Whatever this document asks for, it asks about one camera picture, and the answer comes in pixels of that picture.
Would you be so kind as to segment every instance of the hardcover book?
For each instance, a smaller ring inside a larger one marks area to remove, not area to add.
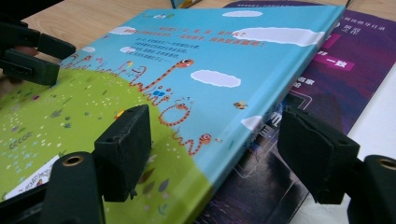
[[[254,10],[312,5],[316,4],[239,1],[226,7]],[[307,110],[349,133],[396,63],[395,40],[395,21],[347,9],[196,223],[289,223],[308,191],[277,154],[282,107],[294,105]],[[327,223],[339,223],[331,212],[323,212],[326,207],[313,207],[303,206],[301,212],[311,217],[311,223],[324,222],[323,218]]]
[[[341,19],[343,7],[150,9],[0,99],[4,198],[48,161],[149,105],[152,151],[109,223],[193,222]],[[42,183],[34,175],[19,191]]]

